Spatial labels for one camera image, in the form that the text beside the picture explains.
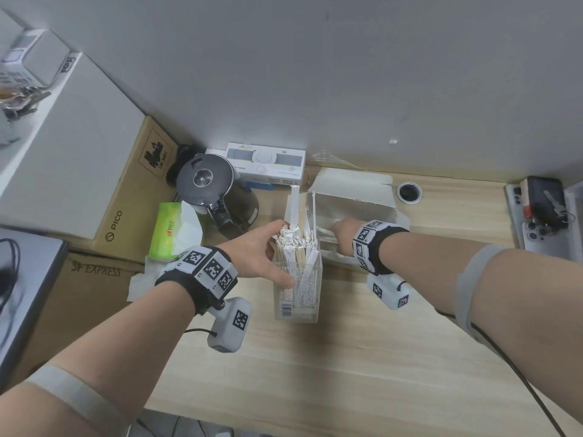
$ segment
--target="gray tape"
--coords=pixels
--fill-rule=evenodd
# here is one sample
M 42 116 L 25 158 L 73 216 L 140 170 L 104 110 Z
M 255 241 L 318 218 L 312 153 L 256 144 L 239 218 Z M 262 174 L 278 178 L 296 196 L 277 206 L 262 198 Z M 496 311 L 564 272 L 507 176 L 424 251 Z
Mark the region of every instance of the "gray tape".
M 129 420 L 102 395 L 64 369 L 45 365 L 27 382 L 34 383 L 69 405 L 102 436 L 126 435 Z
M 486 245 L 470 259 L 463 273 L 458 274 L 454 300 L 455 321 L 462 330 L 480 343 L 482 341 L 474 334 L 469 315 L 473 293 L 476 290 L 482 271 L 484 271 L 490 259 L 505 249 L 506 247 L 500 247 L 498 245 Z

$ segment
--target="black wrist strap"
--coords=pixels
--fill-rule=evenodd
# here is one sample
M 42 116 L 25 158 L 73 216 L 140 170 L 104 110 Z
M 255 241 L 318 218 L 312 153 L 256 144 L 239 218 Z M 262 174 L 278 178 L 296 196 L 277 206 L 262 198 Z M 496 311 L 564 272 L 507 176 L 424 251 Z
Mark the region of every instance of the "black wrist strap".
M 156 285 L 165 281 L 184 287 L 196 314 L 204 314 L 210 307 L 222 308 L 222 300 L 237 284 L 237 270 L 222 249 L 195 246 L 164 266 Z
M 409 233 L 409 230 L 383 221 L 370 221 L 363 225 L 352 241 L 354 256 L 359 260 L 361 268 L 375 276 L 392 274 L 393 272 L 382 263 L 378 252 L 385 239 L 401 232 Z

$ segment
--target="forearm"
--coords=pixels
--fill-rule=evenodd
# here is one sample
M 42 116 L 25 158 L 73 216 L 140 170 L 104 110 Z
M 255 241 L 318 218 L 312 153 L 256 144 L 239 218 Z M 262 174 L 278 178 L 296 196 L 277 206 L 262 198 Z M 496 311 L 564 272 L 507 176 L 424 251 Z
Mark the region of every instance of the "forearm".
M 383 263 L 438 310 L 453 314 L 457 274 L 487 244 L 415 233 L 387 238 Z M 583 421 L 583 267 L 524 250 L 486 265 L 470 317 L 537 388 Z
M 192 299 L 164 282 L 52 360 L 114 404 L 131 423 L 142 410 L 195 314 Z M 0 428 L 30 435 L 97 435 L 69 406 L 24 382 L 0 396 Z

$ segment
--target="kettle handle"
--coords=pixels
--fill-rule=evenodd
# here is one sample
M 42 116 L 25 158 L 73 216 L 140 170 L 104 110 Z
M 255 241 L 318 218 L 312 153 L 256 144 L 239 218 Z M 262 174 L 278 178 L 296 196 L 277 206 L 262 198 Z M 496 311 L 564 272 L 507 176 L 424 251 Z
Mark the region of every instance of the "kettle handle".
M 218 201 L 218 206 L 216 208 L 210 208 L 210 205 L 208 205 L 207 209 L 213 222 L 219 228 L 219 232 L 225 238 L 235 239 L 244 234 L 244 231 L 233 222 L 233 219 L 225 208 L 222 199 Z

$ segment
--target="person's left hand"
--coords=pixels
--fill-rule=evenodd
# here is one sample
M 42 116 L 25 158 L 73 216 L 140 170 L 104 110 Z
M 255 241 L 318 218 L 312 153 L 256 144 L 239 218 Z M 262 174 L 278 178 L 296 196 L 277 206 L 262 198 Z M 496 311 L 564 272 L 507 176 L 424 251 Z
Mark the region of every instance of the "person's left hand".
M 217 245 L 235 266 L 239 277 L 264 277 L 284 288 L 293 288 L 295 279 L 273 262 L 273 249 L 268 242 L 287 225 L 283 220 L 255 228 L 231 241 Z

